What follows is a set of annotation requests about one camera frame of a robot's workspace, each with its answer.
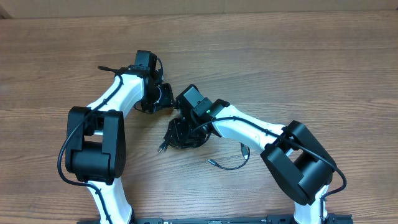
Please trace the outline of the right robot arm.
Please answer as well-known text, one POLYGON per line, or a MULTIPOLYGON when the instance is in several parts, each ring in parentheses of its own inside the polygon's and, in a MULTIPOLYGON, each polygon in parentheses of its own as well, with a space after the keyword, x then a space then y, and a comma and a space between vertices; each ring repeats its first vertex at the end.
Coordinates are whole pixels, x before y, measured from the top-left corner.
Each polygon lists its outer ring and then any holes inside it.
POLYGON ((209 100, 195 85, 176 97, 174 107, 180 116, 170 121, 161 149, 198 148, 212 134, 238 141, 247 158, 252 150, 260 152, 277 185, 295 203, 295 223, 326 223, 325 200, 337 166, 304 124, 261 121, 225 100, 209 100))

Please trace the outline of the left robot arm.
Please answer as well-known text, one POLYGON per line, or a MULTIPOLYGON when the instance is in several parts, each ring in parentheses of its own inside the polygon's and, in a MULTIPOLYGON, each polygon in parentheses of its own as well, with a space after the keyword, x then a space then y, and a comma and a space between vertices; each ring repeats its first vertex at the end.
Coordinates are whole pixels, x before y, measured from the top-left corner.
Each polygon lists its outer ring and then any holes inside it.
POLYGON ((171 107, 174 98, 160 58, 150 51, 138 50, 132 65, 110 71, 114 82, 101 97, 68 112, 57 170, 64 182, 90 191, 98 223, 134 223, 121 181, 127 153, 124 120, 137 104, 141 113, 152 114, 171 107))

